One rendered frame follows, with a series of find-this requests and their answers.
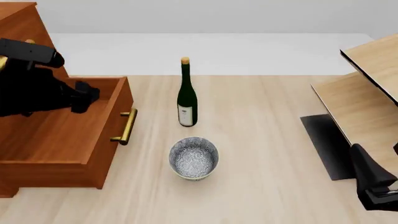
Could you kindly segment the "pale wooden rack black-edged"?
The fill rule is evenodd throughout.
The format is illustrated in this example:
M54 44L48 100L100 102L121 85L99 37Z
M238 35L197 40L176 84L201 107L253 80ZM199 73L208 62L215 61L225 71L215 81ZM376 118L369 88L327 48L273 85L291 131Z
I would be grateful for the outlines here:
M356 72L311 88L348 144L398 177L398 34L340 54Z

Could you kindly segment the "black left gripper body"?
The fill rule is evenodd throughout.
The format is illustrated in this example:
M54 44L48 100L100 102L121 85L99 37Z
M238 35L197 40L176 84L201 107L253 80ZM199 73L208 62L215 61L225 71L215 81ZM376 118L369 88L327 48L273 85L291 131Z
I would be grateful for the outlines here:
M90 105L100 98L100 89L87 82L75 82L75 92L71 95L71 112L85 113Z

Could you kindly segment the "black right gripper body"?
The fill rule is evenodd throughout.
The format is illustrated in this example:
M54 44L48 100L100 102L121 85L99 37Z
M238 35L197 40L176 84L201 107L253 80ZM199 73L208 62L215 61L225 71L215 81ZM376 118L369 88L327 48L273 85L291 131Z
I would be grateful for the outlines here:
M356 193L366 210L398 210L398 188L390 189L394 184L398 184L398 180L380 182L377 185L357 180Z

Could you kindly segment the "blue white patterned bowl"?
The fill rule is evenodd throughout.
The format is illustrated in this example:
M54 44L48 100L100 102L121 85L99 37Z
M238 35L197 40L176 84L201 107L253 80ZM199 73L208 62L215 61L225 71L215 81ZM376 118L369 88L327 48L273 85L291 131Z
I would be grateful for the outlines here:
M217 147L198 136L180 139L169 151L171 169L182 179L190 181L203 180L211 175L219 158Z

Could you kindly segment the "wooden cabinet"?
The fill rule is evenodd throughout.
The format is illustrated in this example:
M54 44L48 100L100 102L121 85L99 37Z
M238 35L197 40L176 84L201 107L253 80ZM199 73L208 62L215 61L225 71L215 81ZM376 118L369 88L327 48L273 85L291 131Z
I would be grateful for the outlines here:
M54 47L35 2L3 2L0 1L0 38L12 40L34 40L36 44ZM52 68L57 78L68 78L64 67ZM18 128L25 120L21 115L0 118L0 137L8 131ZM0 198L11 198L19 188L10 180L0 175Z

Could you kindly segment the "wooden cabinet drawer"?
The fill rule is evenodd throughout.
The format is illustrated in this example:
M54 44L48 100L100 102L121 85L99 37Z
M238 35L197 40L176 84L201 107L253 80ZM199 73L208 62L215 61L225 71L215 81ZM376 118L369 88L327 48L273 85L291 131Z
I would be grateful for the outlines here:
M126 77L84 78L100 89L85 113L34 113L0 137L0 175L21 187L89 187L106 180L133 98Z

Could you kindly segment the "dark green wine bottle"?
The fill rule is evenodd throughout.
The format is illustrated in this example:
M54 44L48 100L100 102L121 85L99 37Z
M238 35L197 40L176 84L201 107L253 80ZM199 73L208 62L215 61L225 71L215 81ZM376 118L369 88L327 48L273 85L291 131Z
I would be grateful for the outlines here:
M177 97L178 121L182 126L194 126L198 121L198 100L190 79L190 59L181 58L182 82Z

